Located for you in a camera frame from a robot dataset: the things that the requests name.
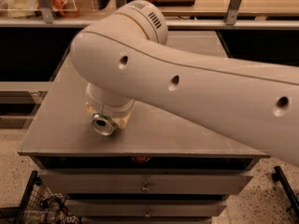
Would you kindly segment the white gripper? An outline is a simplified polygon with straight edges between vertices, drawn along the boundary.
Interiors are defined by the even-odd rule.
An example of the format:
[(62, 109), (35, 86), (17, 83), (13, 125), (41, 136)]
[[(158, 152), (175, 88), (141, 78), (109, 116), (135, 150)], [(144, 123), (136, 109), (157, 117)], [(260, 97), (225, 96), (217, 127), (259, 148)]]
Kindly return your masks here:
[(119, 129), (124, 129), (135, 105), (130, 98), (119, 96), (113, 92), (98, 88), (89, 83), (86, 88), (86, 112), (89, 116), (99, 113), (114, 119)]

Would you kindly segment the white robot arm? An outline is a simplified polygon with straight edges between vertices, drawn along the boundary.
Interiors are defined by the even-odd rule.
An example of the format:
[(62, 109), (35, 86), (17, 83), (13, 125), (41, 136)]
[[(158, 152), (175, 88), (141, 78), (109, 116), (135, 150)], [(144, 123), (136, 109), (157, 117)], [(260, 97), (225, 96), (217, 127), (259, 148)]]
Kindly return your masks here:
[(299, 165), (297, 68), (172, 49), (167, 35), (161, 11), (135, 0), (83, 29), (72, 63), (96, 87)]

